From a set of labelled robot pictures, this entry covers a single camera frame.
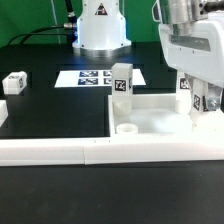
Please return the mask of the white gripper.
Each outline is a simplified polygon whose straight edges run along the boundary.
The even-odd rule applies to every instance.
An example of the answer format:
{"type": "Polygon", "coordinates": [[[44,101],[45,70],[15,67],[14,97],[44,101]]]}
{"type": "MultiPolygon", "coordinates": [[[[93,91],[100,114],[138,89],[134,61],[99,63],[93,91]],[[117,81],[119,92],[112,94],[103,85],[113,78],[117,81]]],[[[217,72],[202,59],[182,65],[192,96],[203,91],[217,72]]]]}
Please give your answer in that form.
{"type": "Polygon", "coordinates": [[[224,88],[224,22],[199,20],[190,36],[172,35],[168,25],[160,24],[159,35],[168,66],[208,82],[206,107],[218,110],[224,88]]]}

